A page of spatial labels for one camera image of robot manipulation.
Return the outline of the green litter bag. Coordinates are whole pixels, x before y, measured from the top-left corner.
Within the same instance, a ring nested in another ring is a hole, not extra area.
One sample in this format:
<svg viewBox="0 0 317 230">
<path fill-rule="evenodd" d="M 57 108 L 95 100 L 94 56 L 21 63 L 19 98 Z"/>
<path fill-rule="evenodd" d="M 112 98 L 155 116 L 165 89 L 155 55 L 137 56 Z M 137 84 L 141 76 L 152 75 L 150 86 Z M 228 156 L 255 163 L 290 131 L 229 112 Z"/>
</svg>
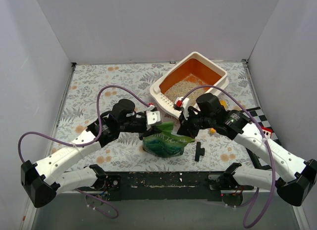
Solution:
<svg viewBox="0 0 317 230">
<path fill-rule="evenodd" d="M 194 138 L 178 135 L 173 122 L 164 122 L 157 128 L 160 133 L 144 137 L 142 142 L 143 150 L 152 155 L 162 158 L 181 156 L 185 147 L 195 141 Z"/>
</svg>

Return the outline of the black bag clip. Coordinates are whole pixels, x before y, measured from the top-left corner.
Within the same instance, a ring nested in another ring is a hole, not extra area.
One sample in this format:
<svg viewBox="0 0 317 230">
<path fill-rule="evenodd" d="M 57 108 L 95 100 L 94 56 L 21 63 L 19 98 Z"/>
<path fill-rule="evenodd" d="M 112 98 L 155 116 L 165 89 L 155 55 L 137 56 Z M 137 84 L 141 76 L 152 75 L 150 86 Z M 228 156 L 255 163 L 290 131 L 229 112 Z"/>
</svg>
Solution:
<svg viewBox="0 0 317 230">
<path fill-rule="evenodd" d="M 199 162 L 200 157 L 204 157 L 205 152 L 206 152 L 205 148 L 202 147 L 201 142 L 198 141 L 196 143 L 196 149 L 195 149 L 195 162 Z"/>
</svg>

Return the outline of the yellow plastic scoop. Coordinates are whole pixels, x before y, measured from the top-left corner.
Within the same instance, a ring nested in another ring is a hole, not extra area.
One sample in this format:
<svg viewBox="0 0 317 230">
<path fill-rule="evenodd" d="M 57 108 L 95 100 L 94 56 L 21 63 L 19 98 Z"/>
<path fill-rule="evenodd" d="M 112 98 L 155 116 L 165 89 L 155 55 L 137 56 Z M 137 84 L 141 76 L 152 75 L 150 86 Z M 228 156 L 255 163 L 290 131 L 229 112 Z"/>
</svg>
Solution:
<svg viewBox="0 0 317 230">
<path fill-rule="evenodd" d="M 226 117 L 226 108 L 227 104 L 225 100 L 219 101 L 221 108 L 217 110 L 216 114 L 214 115 L 214 121 L 213 121 L 213 129 L 215 130 L 215 133 L 218 133 L 220 135 L 225 135 L 225 127 L 224 127 L 224 120 Z"/>
</svg>

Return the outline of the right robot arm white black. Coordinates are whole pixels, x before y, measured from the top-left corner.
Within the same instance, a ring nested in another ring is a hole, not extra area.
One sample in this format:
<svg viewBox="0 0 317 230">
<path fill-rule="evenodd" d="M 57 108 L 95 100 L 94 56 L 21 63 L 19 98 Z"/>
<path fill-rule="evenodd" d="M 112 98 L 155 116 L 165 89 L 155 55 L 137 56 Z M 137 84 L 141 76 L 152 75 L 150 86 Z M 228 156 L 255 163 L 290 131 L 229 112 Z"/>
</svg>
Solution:
<svg viewBox="0 0 317 230">
<path fill-rule="evenodd" d="M 222 136 L 244 146 L 267 164 L 270 170 L 249 168 L 241 163 L 231 164 L 222 175 L 212 180 L 214 189 L 235 189 L 248 185 L 266 190 L 275 187 L 277 194 L 293 206 L 301 206 L 317 180 L 317 162 L 306 161 L 262 135 L 263 130 L 238 110 L 226 110 L 217 96 L 205 93 L 196 99 L 198 108 L 179 97 L 174 107 L 181 111 L 181 136 L 195 138 L 200 130 L 213 128 Z"/>
</svg>

